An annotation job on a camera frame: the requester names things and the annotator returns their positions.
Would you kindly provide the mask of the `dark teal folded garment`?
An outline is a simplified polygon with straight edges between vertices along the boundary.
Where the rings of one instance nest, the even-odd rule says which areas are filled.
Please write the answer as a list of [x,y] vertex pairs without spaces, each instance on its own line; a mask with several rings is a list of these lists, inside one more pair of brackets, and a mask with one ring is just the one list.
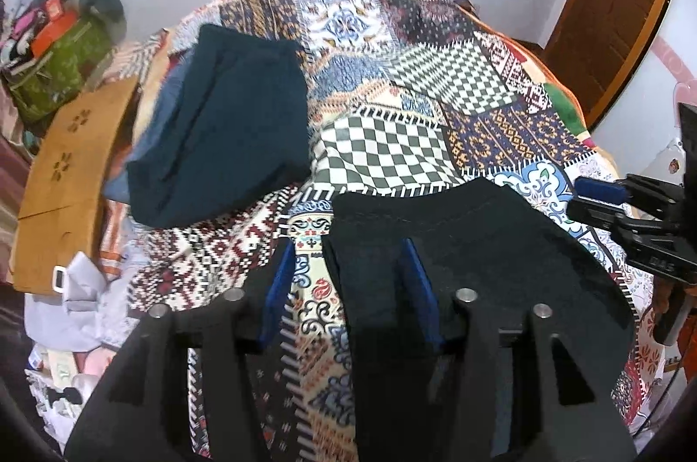
[[161,137],[128,163],[133,219],[183,227],[310,175],[301,47],[206,24]]

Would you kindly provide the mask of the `blue folded garment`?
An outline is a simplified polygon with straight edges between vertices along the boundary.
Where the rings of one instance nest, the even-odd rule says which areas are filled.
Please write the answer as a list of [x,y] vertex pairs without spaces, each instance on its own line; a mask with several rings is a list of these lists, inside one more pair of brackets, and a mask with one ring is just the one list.
[[174,115],[183,89],[183,79],[193,56],[194,50],[189,50],[178,59],[178,62],[164,77],[155,100],[146,104],[150,110],[144,112],[145,123],[139,127],[141,131],[139,134],[136,134],[135,128],[131,152],[125,157],[121,171],[113,179],[106,181],[103,187],[103,195],[106,199],[129,205],[129,164],[142,160],[144,155],[162,139],[166,131],[166,124]]

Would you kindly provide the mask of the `wooden door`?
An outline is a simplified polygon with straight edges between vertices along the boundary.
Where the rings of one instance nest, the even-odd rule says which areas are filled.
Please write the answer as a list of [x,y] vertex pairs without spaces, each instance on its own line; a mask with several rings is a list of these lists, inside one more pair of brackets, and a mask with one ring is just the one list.
[[669,0],[566,0],[545,63],[587,124],[605,115],[650,47]]

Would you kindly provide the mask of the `patchwork patterned bedspread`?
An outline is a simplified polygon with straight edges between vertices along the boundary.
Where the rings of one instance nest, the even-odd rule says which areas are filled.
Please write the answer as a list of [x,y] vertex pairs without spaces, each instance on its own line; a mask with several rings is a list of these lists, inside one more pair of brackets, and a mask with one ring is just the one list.
[[271,350],[250,363],[257,413],[277,461],[353,461],[349,341],[337,290],[321,262],[334,197],[349,190],[419,197],[486,177],[514,188],[578,239],[632,306],[637,340],[612,398],[646,436],[647,403],[665,352],[650,336],[650,277],[598,229],[569,220],[577,177],[614,179],[576,102],[551,72],[451,0],[213,0],[176,27],[118,52],[108,77],[137,77],[131,142],[164,77],[201,27],[299,42],[308,87],[312,173],[249,209],[125,239],[128,205],[108,199],[106,270],[132,268],[133,318],[156,302],[210,302],[264,265],[283,237],[297,247],[291,298]]

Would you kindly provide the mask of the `green fabric storage bin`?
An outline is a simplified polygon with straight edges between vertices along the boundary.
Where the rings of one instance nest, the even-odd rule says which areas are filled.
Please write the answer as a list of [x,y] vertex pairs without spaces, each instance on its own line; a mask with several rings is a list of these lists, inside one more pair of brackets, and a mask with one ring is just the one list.
[[37,123],[73,100],[111,50],[105,24],[85,17],[28,68],[5,72],[3,78],[21,120]]

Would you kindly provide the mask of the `wooden lap desk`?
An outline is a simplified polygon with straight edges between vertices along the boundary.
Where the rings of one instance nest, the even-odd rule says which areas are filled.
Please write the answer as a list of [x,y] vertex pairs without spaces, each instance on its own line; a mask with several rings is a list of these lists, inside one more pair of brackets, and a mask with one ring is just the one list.
[[137,89],[129,77],[85,92],[55,114],[32,163],[13,252],[13,287],[53,296],[53,270],[98,253],[102,187]]

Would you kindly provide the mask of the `orange box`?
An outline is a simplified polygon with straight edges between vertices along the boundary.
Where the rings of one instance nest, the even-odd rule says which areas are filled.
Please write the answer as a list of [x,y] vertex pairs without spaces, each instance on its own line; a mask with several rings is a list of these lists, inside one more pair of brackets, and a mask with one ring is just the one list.
[[76,24],[79,18],[77,12],[69,7],[64,7],[61,0],[47,0],[45,12],[48,21],[31,43],[34,58],[43,56],[55,41],[63,37]]

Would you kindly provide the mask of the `black pants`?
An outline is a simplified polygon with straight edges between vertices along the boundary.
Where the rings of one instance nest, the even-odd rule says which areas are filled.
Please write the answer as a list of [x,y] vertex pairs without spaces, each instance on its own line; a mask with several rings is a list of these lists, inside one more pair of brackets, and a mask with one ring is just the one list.
[[322,253],[344,306],[355,440],[364,461],[430,461],[435,359],[400,280],[405,239],[423,242],[428,258],[443,265],[437,280],[482,279],[487,289],[494,289],[495,274],[505,291],[513,290],[515,275],[549,284],[565,259],[584,254],[602,267],[521,195],[488,180],[425,197],[336,197]]

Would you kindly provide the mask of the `white crumpled cloth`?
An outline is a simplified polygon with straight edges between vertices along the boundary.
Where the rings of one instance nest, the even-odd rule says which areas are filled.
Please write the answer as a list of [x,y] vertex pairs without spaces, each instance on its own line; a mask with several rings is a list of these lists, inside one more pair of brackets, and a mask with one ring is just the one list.
[[55,351],[119,349],[137,324],[128,305],[133,273],[127,268],[109,279],[84,252],[78,252],[66,267],[55,266],[57,294],[25,294],[27,336]]

